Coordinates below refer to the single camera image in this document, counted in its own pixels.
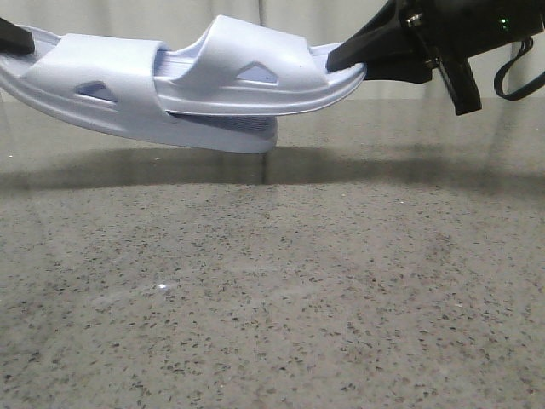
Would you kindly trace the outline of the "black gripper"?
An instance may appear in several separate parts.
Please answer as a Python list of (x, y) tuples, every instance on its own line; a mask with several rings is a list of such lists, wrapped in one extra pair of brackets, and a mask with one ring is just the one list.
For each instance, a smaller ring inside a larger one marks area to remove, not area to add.
[(544, 31), (543, 1), (395, 1), (394, 11), (380, 11), (367, 25), (328, 55), (328, 71), (358, 63), (365, 81), (424, 84), (437, 68), (456, 114), (478, 111), (481, 100), (469, 59), (520, 43), (516, 56), (494, 78), (496, 94), (518, 101), (544, 86), (540, 74), (513, 92), (503, 89), (510, 68), (533, 47)]

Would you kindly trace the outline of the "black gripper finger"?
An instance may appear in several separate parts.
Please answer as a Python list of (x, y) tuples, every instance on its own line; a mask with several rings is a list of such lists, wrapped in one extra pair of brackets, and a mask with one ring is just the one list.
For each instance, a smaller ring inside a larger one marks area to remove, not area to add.
[(4, 18), (0, 19), (0, 49), (2, 53), (30, 55), (35, 51), (32, 34)]

